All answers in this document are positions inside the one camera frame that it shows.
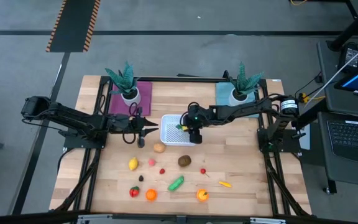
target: gray floor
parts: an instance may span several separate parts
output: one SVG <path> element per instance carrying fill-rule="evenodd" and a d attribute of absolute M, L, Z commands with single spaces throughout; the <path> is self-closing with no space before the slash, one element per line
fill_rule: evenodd
<path fill-rule="evenodd" d="M 48 30 L 61 1 L 0 0 L 0 29 Z M 354 1 L 358 10 L 358 1 Z M 103 0 L 96 30 L 343 30 L 352 17 L 345 4 L 287 0 L 137 1 Z M 0 215 L 9 213 L 36 128 L 21 123 L 24 98 L 50 94 L 63 54 L 45 52 L 48 36 L 0 36 Z M 83 75 L 104 75 L 104 67 L 122 68 L 126 60 L 140 76 L 177 73 L 221 77 L 237 72 L 243 61 L 249 74 L 279 78 L 287 94 L 319 72 L 316 43 L 324 37 L 94 36 L 85 54 L 71 54 L 58 101 L 74 106 Z M 313 83 L 306 88 L 314 90 Z M 48 131 L 24 213 L 45 212 L 56 179 L 63 137 Z M 338 183 L 327 196 L 324 168 L 304 166 L 315 215 L 358 221 L 358 185 Z"/>

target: lemon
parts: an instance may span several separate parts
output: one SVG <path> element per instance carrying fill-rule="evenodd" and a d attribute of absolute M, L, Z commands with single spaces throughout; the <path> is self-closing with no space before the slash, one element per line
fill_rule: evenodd
<path fill-rule="evenodd" d="M 137 165 L 138 165 L 138 162 L 137 162 L 136 157 L 133 157 L 128 163 L 128 166 L 129 166 L 130 170 L 136 169 Z"/>

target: teal mat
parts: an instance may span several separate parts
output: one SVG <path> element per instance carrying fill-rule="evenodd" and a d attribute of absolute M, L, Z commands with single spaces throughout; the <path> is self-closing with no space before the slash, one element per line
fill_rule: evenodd
<path fill-rule="evenodd" d="M 230 82 L 220 82 L 216 84 L 216 104 L 217 105 L 228 105 L 229 95 L 233 89 L 233 84 Z M 255 101 L 255 94 L 249 94 L 246 103 Z M 247 118 L 258 118 L 259 114 L 247 116 Z"/>

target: wooden tabletop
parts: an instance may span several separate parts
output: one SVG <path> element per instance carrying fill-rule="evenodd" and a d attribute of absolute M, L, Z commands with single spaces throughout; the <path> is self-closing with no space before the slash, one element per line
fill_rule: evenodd
<path fill-rule="evenodd" d="M 100 76 L 84 76 L 76 109 L 92 113 L 98 92 Z M 283 93 L 280 80 L 267 80 L 269 93 Z M 182 114 L 189 102 L 196 101 L 208 108 L 215 105 L 215 83 L 153 82 L 152 113 L 147 119 L 160 124 L 165 114 Z M 258 119 L 240 118 L 224 126 L 203 128 L 203 143 L 197 146 L 167 146 L 163 153 L 156 153 L 153 145 L 160 142 L 160 132 L 154 131 L 145 138 L 145 147 L 128 145 L 120 134 L 108 136 L 101 153 L 93 193 L 92 212 L 150 213 L 189 215 L 241 215 L 271 216 L 270 195 L 264 158 L 259 152 L 256 129 Z M 50 208 L 58 207 L 78 183 L 84 149 L 75 149 L 63 159 L 53 191 Z M 179 167 L 178 158 L 191 157 L 191 164 Z M 132 157 L 139 160 L 136 170 L 130 171 Z M 153 158 L 156 165 L 150 167 Z M 300 163 L 289 153 L 281 153 L 285 183 L 304 210 L 311 213 Z M 205 168 L 207 174 L 200 173 Z M 144 181 L 138 178 L 143 175 Z M 179 176 L 185 182 L 176 191 L 167 187 Z M 218 181 L 232 184 L 223 187 Z M 129 189 L 140 187 L 138 197 L 132 198 Z M 88 186 L 85 186 L 81 208 L 85 206 Z M 155 189 L 154 202 L 145 198 L 147 189 Z M 196 199 L 196 191 L 209 192 L 207 202 Z M 280 191 L 276 186 L 278 208 L 282 212 Z"/>

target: laptop keyboard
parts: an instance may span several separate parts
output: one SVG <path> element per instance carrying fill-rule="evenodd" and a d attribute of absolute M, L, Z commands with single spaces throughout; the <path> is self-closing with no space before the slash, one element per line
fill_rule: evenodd
<path fill-rule="evenodd" d="M 328 121 L 332 144 L 358 147 L 358 122 Z"/>

